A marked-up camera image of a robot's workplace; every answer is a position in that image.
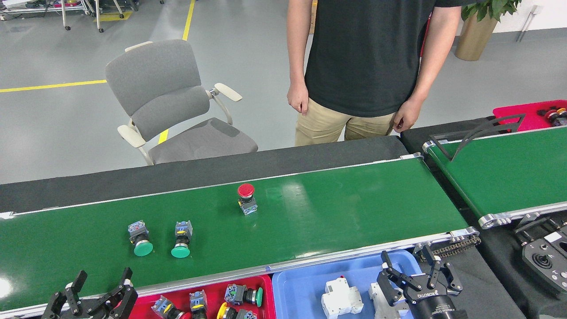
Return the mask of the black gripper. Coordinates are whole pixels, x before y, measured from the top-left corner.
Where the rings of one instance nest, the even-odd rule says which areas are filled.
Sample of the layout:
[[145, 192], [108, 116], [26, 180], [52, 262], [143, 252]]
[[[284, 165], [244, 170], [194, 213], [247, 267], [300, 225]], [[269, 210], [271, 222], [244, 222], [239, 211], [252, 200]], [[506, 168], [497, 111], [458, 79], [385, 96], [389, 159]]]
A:
[[377, 283], [387, 303], [393, 307], [402, 294], [393, 289], [393, 282], [404, 290], [414, 319], [467, 319], [467, 312], [456, 309], [449, 298], [462, 292], [462, 283], [454, 266], [443, 259], [445, 255], [446, 252], [433, 250], [429, 245], [418, 246], [416, 258], [423, 264], [423, 273], [412, 279], [393, 268], [387, 251], [381, 252], [383, 264]]
[[133, 271], [126, 267], [120, 284], [111, 292], [99, 297], [94, 308], [82, 305], [79, 299], [87, 273], [79, 271], [76, 279], [63, 292], [54, 293], [42, 314], [43, 319], [127, 319], [135, 305], [138, 293], [133, 287]]

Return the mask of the person's left hand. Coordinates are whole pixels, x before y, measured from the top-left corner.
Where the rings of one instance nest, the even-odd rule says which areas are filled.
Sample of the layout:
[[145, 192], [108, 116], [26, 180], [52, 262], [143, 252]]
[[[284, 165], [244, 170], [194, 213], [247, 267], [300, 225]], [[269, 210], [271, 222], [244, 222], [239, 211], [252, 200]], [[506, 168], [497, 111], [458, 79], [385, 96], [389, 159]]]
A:
[[413, 127], [419, 118], [423, 103], [424, 99], [413, 97], [405, 101], [393, 119], [393, 130], [401, 133]]

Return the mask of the person's right hand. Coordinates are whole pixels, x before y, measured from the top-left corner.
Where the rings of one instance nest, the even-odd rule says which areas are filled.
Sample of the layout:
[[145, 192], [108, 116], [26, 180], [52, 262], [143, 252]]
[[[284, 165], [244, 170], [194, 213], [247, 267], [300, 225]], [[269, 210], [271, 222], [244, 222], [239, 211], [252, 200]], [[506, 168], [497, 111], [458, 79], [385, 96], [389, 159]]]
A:
[[286, 95], [289, 105], [298, 113], [305, 116], [308, 112], [308, 89], [303, 80], [290, 83]]

